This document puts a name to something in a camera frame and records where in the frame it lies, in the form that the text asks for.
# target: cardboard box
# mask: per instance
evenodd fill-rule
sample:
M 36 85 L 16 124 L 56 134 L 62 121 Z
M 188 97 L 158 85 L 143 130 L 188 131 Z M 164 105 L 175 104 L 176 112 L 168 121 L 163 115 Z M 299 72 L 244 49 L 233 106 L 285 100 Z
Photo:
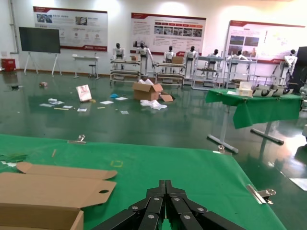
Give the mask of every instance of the cardboard box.
M 184 57 L 173 57 L 172 63 L 174 64 L 183 64 Z
M 159 93 L 163 90 L 162 86 L 159 84 L 156 85 L 148 85 L 148 84 L 141 84 L 141 83 L 134 83 L 133 84 L 134 90 L 134 98 L 137 100 L 158 100 Z
M 131 61 L 138 61 L 139 57 L 138 56 L 130 56 L 131 57 Z
M 0 173 L 0 230 L 83 230 L 82 207 L 105 203 L 116 171 L 17 164 Z

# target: white desk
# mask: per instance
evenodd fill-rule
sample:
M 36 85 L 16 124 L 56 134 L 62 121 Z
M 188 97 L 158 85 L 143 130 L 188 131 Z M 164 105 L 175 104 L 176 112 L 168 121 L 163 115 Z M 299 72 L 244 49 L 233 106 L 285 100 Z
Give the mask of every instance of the white desk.
M 100 57 L 82 57 L 82 56 L 75 56 L 72 55 L 74 62 L 75 62 L 75 77 L 74 78 L 78 78 L 79 76 L 77 76 L 77 70 L 78 70 L 78 66 L 77 66 L 77 61 L 93 61 L 96 65 L 96 71 L 97 71 L 97 78 L 99 78 L 98 76 L 98 60 L 100 59 Z

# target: white robot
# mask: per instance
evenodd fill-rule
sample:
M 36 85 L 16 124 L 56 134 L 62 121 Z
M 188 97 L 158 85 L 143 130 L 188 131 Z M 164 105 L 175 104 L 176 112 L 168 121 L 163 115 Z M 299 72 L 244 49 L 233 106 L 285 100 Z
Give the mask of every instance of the white robot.
M 165 63 L 172 63 L 173 57 L 176 57 L 176 53 L 173 52 L 173 47 L 169 46 L 168 51 L 164 52 L 164 61 Z
M 124 60 L 125 58 L 125 49 L 120 47 L 120 43 L 116 43 L 116 48 L 113 49 L 113 59 Z
M 186 76 L 185 79 L 190 79 L 193 75 L 194 70 L 196 70 L 196 67 L 194 66 L 196 62 L 194 61 L 197 58 L 198 54 L 195 51 L 195 47 L 191 46 L 191 50 L 185 52 L 184 54 L 184 60 L 186 63 Z
M 146 48 L 144 43 L 141 43 L 141 47 L 136 50 L 136 54 L 140 54 L 141 56 L 141 75 L 147 76 L 147 60 L 148 56 L 152 61 L 152 67 L 154 67 L 153 56 L 150 52 L 149 48 Z

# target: cardboard flap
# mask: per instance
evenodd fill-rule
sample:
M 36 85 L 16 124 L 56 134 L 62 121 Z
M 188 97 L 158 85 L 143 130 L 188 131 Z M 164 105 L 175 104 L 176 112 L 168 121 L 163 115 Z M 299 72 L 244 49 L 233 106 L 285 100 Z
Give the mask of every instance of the cardboard flap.
M 163 94 L 161 94 L 160 97 L 162 98 L 162 100 L 164 102 L 172 102 L 173 101 L 173 98 L 172 98 L 171 95 L 163 95 Z
M 98 170 L 98 169 L 83 169 L 72 167 L 61 167 L 54 165 L 31 164 L 28 162 L 17 163 L 17 168 L 26 174 L 77 177 L 106 180 L 117 175 L 117 171 Z
M 96 179 L 0 173 L 0 203 L 82 208 L 105 203 L 116 183 Z
M 157 84 L 157 85 L 152 85 L 154 91 L 156 92 L 161 92 L 163 90 L 162 86 Z
M 151 85 L 147 85 L 147 84 L 141 84 L 141 83 L 134 83 L 132 89 L 133 90 L 140 90 L 140 91 L 145 91 L 145 92 L 149 92 L 149 90 L 151 89 Z

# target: green tablecloth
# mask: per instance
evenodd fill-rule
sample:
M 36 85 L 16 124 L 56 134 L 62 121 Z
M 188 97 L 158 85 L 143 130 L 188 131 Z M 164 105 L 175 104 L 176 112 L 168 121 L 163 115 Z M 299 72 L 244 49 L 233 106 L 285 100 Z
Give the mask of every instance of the green tablecloth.
M 223 102 L 236 106 L 235 128 L 244 128 L 256 123 L 298 119 L 301 97 L 289 94 L 281 97 L 242 97 L 227 94 L 230 90 L 209 90 L 206 102 Z
M 247 230 L 285 230 L 269 205 L 259 205 L 246 189 L 251 181 L 238 163 L 209 150 L 94 142 L 78 145 L 0 135 L 0 155 L 2 159 L 23 155 L 37 164 L 117 170 L 112 180 L 118 184 L 108 202 L 84 208 L 85 230 L 145 198 L 146 190 L 157 187 L 159 180 L 169 179 L 174 187 L 185 189 L 189 199 Z M 7 171 L 17 170 L 0 163 L 0 172 Z M 163 229 L 170 229 L 168 221 Z

